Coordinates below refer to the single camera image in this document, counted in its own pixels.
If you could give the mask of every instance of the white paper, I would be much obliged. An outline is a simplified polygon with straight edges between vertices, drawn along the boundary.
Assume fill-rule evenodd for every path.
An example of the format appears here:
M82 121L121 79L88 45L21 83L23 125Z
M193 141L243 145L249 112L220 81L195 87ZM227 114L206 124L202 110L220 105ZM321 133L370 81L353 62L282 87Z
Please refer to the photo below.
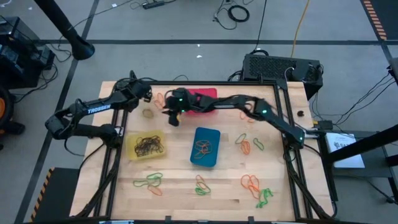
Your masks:
M354 134L337 134L327 133L326 141L328 143L329 152L334 152L342 147L348 146L356 142ZM363 164L362 156L355 155L353 157L343 159L335 162L334 167L336 168L365 168Z

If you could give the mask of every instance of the rubber band inside yellow box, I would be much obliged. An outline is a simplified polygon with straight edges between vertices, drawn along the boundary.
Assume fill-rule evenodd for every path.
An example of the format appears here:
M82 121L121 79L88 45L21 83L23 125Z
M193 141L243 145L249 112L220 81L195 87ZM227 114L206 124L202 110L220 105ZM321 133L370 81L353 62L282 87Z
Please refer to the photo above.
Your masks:
M130 160L148 159L166 153L165 134L161 130L127 134L126 140L127 157Z

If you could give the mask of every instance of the black metal frame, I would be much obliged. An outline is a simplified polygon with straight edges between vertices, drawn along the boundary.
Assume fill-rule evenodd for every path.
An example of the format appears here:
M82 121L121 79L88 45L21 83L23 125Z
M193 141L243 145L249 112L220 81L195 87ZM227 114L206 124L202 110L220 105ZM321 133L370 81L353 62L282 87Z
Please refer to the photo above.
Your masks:
M149 84L150 85L180 85L180 86L184 86L184 85L185 86L186 85L272 86L274 89L275 102L276 102L278 116L281 117L282 119L284 117L283 112L282 112L280 95L279 95L279 90L282 90L283 94L284 94L284 98L285 98L285 104L286 104L287 117L289 119L289 124L292 126L294 125L294 119L293 119L292 108L290 105L289 93L287 90L279 89L279 87L275 81L264 81L262 83L259 83L259 82L156 81L156 82L149 82ZM118 110L115 110L113 113L112 124L114 126L118 122L118 114L119 114ZM121 127L123 128L123 136L124 136L124 132L126 129L125 128L126 123L127 123L127 111L124 111L122 121L121 121ZM284 152L289 155L289 148L287 148L287 146L285 144L282 144L282 145L284 147ZM122 147L120 146L119 148L116 149L116 154L121 153L121 150L122 150ZM102 168L102 173L101 173L101 178L99 180L99 184L102 184L104 182L104 179L108 173L109 163L110 163L110 158L111 158L111 151L112 151L112 149L107 147L106 152L105 152L104 163L103 163L103 168ZM300 150L296 150L294 153L296 156L296 165L297 165L299 177L303 181L303 183L306 185ZM107 218L111 218L117 178L118 178L118 174L116 173L114 179L110 183L109 197L108 197L108 201L106 204L106 211L105 211L105 217L107 217ZM292 206L293 206L293 211L294 211L294 217L295 217L295 220L299 220L299 219L301 219L301 216L300 216L300 209L299 209L299 201L297 198L297 190L296 190L294 181L292 180L292 178L290 176L289 176L289 186L290 186L290 193L292 196ZM95 206L95 210L94 210L94 214L93 214L94 217L97 217L100 215L101 204L102 204L102 198L98 201L98 203ZM312 218L312 213L311 213L312 209L310 208L310 205L309 205L307 199L304 199L304 205L305 205L305 213L307 215L307 218ZM166 217L165 220L135 220L134 221L134 223L186 223L186 222L187 221L171 221L171 217ZM270 223L270 222L255 222L253 217L248 217L248 222L249 223ZM207 223L236 223L236 224L238 224L238 223L247 223L247 222L207 222Z

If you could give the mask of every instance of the wooden tabletop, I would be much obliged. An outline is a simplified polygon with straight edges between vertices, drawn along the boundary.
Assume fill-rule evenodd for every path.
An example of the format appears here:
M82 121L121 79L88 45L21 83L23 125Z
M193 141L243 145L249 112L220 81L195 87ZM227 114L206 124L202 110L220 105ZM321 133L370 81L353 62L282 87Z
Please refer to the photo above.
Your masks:
M111 93L114 82L103 82L100 98ZM306 127L312 127L311 113L302 83L288 83L289 96L294 120ZM167 90L178 87L185 88L216 88L218 97L235 94L257 96L275 105L274 91L270 86L163 86L153 85L154 96L164 94ZM281 102L284 102L280 91ZM145 118L142 110L154 112L152 119ZM304 111L304 117L297 116ZM94 115L93 125L110 123L112 111ZM249 123L241 120L238 110L218 110L213 114L181 117L179 127L168 124L168 116L161 114L153 102L140 101L139 106L129 114L126 134L143 131L163 130L165 133L166 155L142 161L130 161L126 155L126 147L119 166L117 187L113 202L112 219L131 220L164 220L171 215L173 220L234 220L245 221L253 216L256 221L293 221L294 213L286 164L282 158L283 148L280 132L267 122ZM190 162L193 138L197 127L217 129L221 132L217 164L212 169L198 167ZM245 155L234 142L236 138L247 133L251 143L251 153ZM258 138L265 149L260 151L252 140ZM306 139L305 143L318 149L315 140ZM86 156L101 144L99 139L90 139L86 148ZM100 150L83 166L70 215L77 214L90 200L98 188L103 166L105 149ZM317 202L330 215L333 209L326 184L321 159L314 152L304 148L301 150L303 168L307 178L309 191ZM154 172L163 173L159 188L163 196L156 196L146 187L133 186L134 180L142 180ZM199 196L195 193L195 176L200 174L205 180L211 194ZM260 189L270 188L273 197L263 208L256 208L258 201L249 190L244 189L240 179L244 174L256 175L260 181ZM305 217L302 194L298 190L301 216ZM108 192L104 193L101 214L104 214Z

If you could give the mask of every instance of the blue container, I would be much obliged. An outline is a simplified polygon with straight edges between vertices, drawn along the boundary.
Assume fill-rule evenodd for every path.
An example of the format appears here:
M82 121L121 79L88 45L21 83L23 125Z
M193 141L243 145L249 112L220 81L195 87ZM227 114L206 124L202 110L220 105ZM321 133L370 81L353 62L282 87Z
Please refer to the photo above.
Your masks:
M217 163L221 133L218 130L197 128L193 140L191 162L195 165L213 167Z

